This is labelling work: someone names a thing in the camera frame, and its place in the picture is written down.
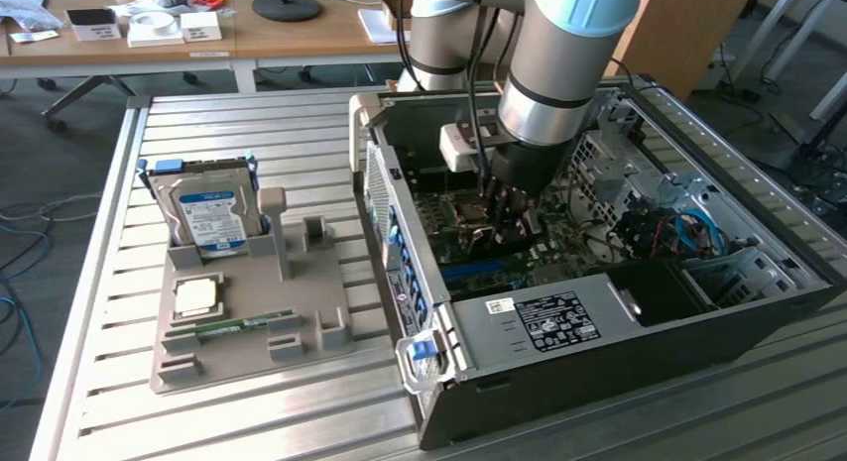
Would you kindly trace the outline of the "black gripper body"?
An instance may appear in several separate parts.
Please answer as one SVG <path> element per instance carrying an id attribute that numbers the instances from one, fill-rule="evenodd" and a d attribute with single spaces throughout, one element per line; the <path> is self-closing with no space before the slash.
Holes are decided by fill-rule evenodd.
<path id="1" fill-rule="evenodd" d="M 558 172 L 564 150 L 564 145 L 504 144 L 494 150 L 492 159 L 494 178 L 508 187 L 537 196 Z"/>

